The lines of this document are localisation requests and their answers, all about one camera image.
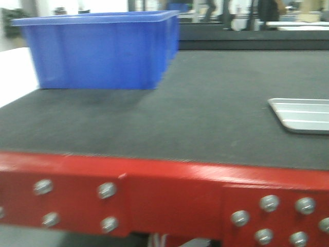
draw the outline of textured black surface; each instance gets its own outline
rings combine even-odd
[[[328,98],[328,51],[185,51],[154,91],[39,90],[0,109],[0,149],[329,169],[329,136],[269,98]]]

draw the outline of silver metal plate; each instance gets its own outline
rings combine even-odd
[[[269,99],[282,125],[296,133],[329,134],[329,100]]]

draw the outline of plastic bin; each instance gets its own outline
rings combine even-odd
[[[178,50],[178,11],[17,19],[43,89],[154,89]]]
[[[178,10],[181,13],[186,13],[189,8],[187,4],[169,4],[169,10]]]

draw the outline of hex bolt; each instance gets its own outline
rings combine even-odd
[[[101,227],[103,233],[109,233],[117,228],[119,225],[118,220],[115,217],[108,217],[102,220]]]
[[[249,222],[250,215],[247,211],[240,210],[232,214],[231,221],[232,223],[237,226],[241,227],[246,225]]]
[[[42,179],[34,184],[33,191],[37,196],[44,195],[51,192],[53,189],[52,181],[50,179]]]
[[[117,187],[114,183],[104,183],[98,186],[98,197],[106,199],[113,196],[117,192]]]
[[[329,218],[325,218],[319,222],[319,228],[321,231],[329,234]]]
[[[5,217],[5,209],[4,207],[0,207],[0,219]]]
[[[268,195],[263,197],[259,204],[262,210],[270,213],[277,210],[280,204],[280,199],[275,195]]]
[[[315,205],[313,198],[305,197],[296,202],[295,209],[303,215],[310,215],[314,212]]]
[[[305,232],[297,232],[290,236],[290,243],[295,247],[306,247],[308,236]]]
[[[260,245],[267,245],[273,240],[273,232],[270,229],[261,229],[255,233],[255,240]]]
[[[42,225],[46,228],[52,227],[60,222],[60,217],[57,213],[51,212],[42,218]]]

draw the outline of red metal frame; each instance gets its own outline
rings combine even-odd
[[[54,190],[35,196],[32,188],[51,179]],[[0,152],[0,223],[41,226],[43,215],[55,211],[55,229],[101,234],[102,219],[114,216],[113,236],[131,232],[162,233],[187,238],[222,240],[224,247],[257,246],[254,233],[271,228],[268,246],[290,246],[297,231],[309,235],[309,246],[326,246],[329,235],[317,224],[329,217],[329,172],[133,158]],[[108,199],[97,197],[105,182],[117,185]],[[259,200],[277,195],[276,212],[265,213]],[[295,212],[302,197],[317,201],[309,216]],[[230,216],[247,210],[250,222],[237,228]]]

